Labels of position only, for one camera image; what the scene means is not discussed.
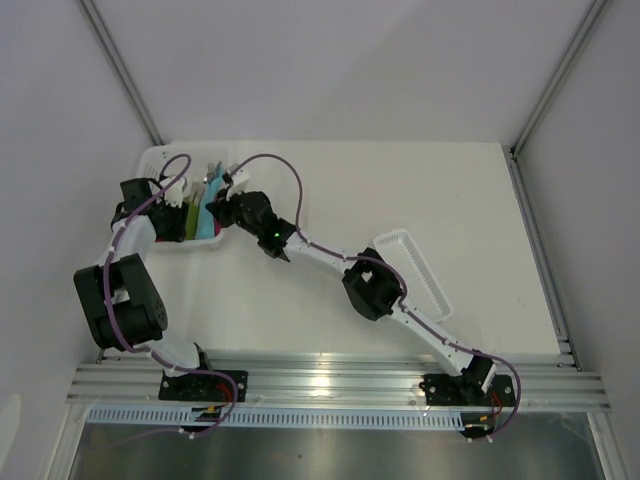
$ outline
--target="plastic container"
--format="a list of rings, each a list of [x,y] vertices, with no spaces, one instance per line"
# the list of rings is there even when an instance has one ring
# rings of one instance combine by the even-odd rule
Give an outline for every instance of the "plastic container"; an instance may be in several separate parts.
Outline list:
[[[160,170],[167,161],[179,154],[188,153],[191,155],[191,167],[187,171],[186,177],[189,185],[201,182],[207,173],[207,163],[222,162],[223,168],[233,163],[230,148],[222,143],[215,142],[176,142],[160,147],[147,149],[140,159],[140,165],[136,172],[136,177],[150,177],[158,179]],[[165,173],[176,174],[184,167],[184,160],[176,160]],[[153,251],[176,251],[192,250],[201,248],[219,248],[224,240],[225,231],[222,230],[214,238],[203,240],[185,240],[184,242],[156,242],[153,244]]]
[[[453,315],[453,307],[411,234],[403,229],[378,235],[373,246],[407,282],[408,298],[434,322]]]

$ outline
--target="purple cable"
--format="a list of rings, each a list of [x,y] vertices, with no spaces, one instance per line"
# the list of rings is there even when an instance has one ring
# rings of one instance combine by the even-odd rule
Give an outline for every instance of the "purple cable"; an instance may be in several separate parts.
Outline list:
[[[169,165],[171,165],[173,162],[175,162],[179,158],[185,158],[187,160],[187,164],[180,171],[180,173],[178,173],[173,179],[171,179],[171,181],[169,183],[167,183],[167,185],[165,185],[158,192],[156,192],[154,195],[152,195],[151,198],[149,198],[147,201],[145,201],[142,205],[140,205],[138,208],[136,208],[133,212],[131,212],[131,215],[129,215],[127,217],[127,219],[125,220],[125,222],[124,222],[124,227],[121,227],[118,230],[118,232],[114,235],[113,241],[111,242],[111,245],[109,246],[109,253],[107,254],[107,258],[104,261],[104,268],[102,270],[102,283],[103,283],[103,286],[104,286],[104,300],[105,300],[104,303],[105,303],[105,307],[107,308],[107,316],[109,317],[109,323],[111,324],[111,328],[113,329],[113,332],[115,333],[116,338],[118,339],[118,342],[120,342],[120,345],[122,345],[122,347],[125,350],[127,350],[128,352],[131,352],[131,353],[149,353],[150,352],[151,357],[156,362],[158,362],[164,368],[168,368],[169,370],[173,369],[173,370],[176,370],[176,371],[182,372],[182,373],[192,373],[192,374],[196,374],[196,375],[210,375],[212,377],[219,377],[219,378],[222,378],[222,379],[226,380],[227,382],[229,382],[231,384],[231,387],[233,388],[233,398],[231,399],[231,406],[227,409],[227,411],[223,415],[221,415],[218,418],[218,420],[215,423],[213,423],[212,425],[210,425],[209,427],[207,427],[206,429],[204,429],[204,430],[202,430],[200,432],[191,433],[190,438],[195,438],[195,437],[204,437],[205,435],[208,435],[213,430],[218,428],[218,426],[222,422],[224,422],[227,418],[229,418],[229,415],[231,415],[231,412],[235,408],[236,403],[238,401],[238,385],[233,380],[233,378],[231,378],[226,373],[214,372],[214,371],[210,371],[210,370],[201,370],[201,369],[195,369],[195,368],[183,368],[183,367],[179,367],[177,365],[171,365],[169,362],[165,361],[162,357],[160,357],[156,352],[154,352],[149,347],[140,347],[140,348],[132,347],[129,344],[129,342],[127,342],[127,340],[124,338],[124,335],[122,335],[122,331],[120,330],[120,326],[118,325],[118,322],[116,320],[116,315],[115,315],[115,312],[113,310],[113,302],[112,302],[112,299],[111,299],[111,284],[110,284],[110,277],[109,277],[109,270],[110,270],[110,267],[111,267],[111,262],[113,261],[113,257],[115,256],[115,251],[117,250],[118,243],[120,242],[120,238],[122,238],[122,235],[124,234],[124,231],[125,231],[126,227],[128,227],[131,224],[131,222],[138,215],[140,215],[140,213],[142,213],[147,207],[149,207],[149,205],[153,204],[156,200],[158,200],[158,198],[160,198],[162,195],[164,195],[164,193],[167,190],[169,190],[173,185],[175,185],[178,182],[178,180],[180,180],[182,177],[184,177],[184,175],[187,173],[187,170],[191,166],[191,156],[189,156],[186,153],[180,153],[180,154],[172,157],[171,159],[169,159],[167,161],[167,163],[164,165],[164,167],[162,167],[161,175],[164,174],[164,172],[166,171],[166,169],[167,169],[167,167]],[[123,443],[128,443],[129,441],[136,440],[138,438],[143,438],[143,437],[146,437],[146,436],[149,436],[149,435],[152,435],[152,434],[169,432],[169,431],[175,432],[174,429],[160,428],[160,429],[144,432],[144,433],[141,433],[139,435],[135,435],[133,437],[127,438],[125,440],[121,440],[119,442],[115,442],[114,444],[111,444],[110,446],[121,445]]]
[[[300,237],[300,239],[306,243],[307,245],[309,245],[310,247],[315,248],[316,250],[319,250],[323,253],[326,253],[327,255],[330,255],[332,257],[335,258],[339,258],[339,259],[343,259],[344,256],[338,252],[334,252],[333,250],[330,250],[326,247],[323,247],[322,245],[318,245],[317,243],[314,243],[312,241],[310,241],[308,238],[306,238],[304,236],[304,234],[302,233],[302,230],[300,229],[300,212],[302,210],[302,197],[304,194],[304,189],[302,187],[302,180],[300,178],[300,175],[298,174],[298,171],[295,169],[295,167],[288,161],[285,160],[284,158],[282,158],[279,155],[275,155],[273,153],[258,153],[256,155],[253,155],[249,158],[247,158],[245,161],[243,161],[242,163],[240,163],[240,165],[238,165],[233,171],[230,172],[230,175],[233,176],[235,175],[238,171],[240,171],[242,168],[244,168],[247,164],[253,162],[254,160],[257,160],[258,158],[273,158],[274,160],[278,160],[281,163],[284,163],[289,170],[291,170],[291,172],[293,173],[293,175],[296,177],[296,181],[298,182],[298,205],[296,207],[296,216],[295,216],[295,226],[296,226],[296,233],[298,234],[298,236]],[[407,288],[407,282],[404,280],[404,278],[402,278],[402,275],[400,275],[400,273],[393,268],[391,265],[389,265],[388,263],[382,261],[382,260],[378,260],[377,258],[369,258],[369,257],[365,257],[365,256],[352,256],[352,257],[346,257],[346,260],[348,261],[358,261],[358,260],[363,260],[366,262],[371,262],[371,263],[375,263],[377,265],[381,265],[383,267],[385,267],[387,270],[389,270],[391,273],[393,273],[395,275],[395,277],[398,279],[398,282],[400,282],[400,285],[402,286],[402,295],[400,296],[400,300],[398,302],[398,305],[400,305],[400,308],[403,309],[403,312],[407,313],[407,315],[409,315],[418,325],[420,325],[422,328],[424,328],[427,332],[429,332],[431,335],[433,335],[436,339],[438,339],[439,341],[443,342],[443,343],[448,343],[448,339],[442,335],[440,335],[438,332],[436,332],[434,329],[432,329],[429,325],[427,325],[426,323],[424,323],[415,313],[413,313],[411,310],[407,309],[407,307],[404,304],[404,301],[407,298],[407,294],[408,292],[408,288]],[[506,428],[509,424],[511,424],[511,422],[513,421],[513,419],[516,416],[516,413],[518,413],[518,409],[520,408],[520,401],[522,400],[522,380],[520,378],[520,375],[518,374],[516,368],[507,360],[505,360],[502,357],[499,357],[497,355],[492,355],[490,353],[484,353],[484,352],[480,352],[478,350],[472,350],[470,348],[466,348],[460,345],[453,345],[451,343],[449,343],[449,346],[451,348],[453,348],[454,350],[460,350],[461,352],[464,353],[468,353],[469,355],[477,355],[479,357],[484,357],[484,358],[488,358],[490,360],[493,361],[497,361],[502,363],[505,367],[507,367],[511,373],[513,374],[513,377],[515,378],[516,381],[516,402],[515,405],[513,407],[513,410],[511,411],[511,413],[509,414],[509,417],[507,417],[507,419],[505,420],[505,422],[500,425],[498,428],[496,428],[492,435],[495,435],[496,433],[502,431],[504,428]]]

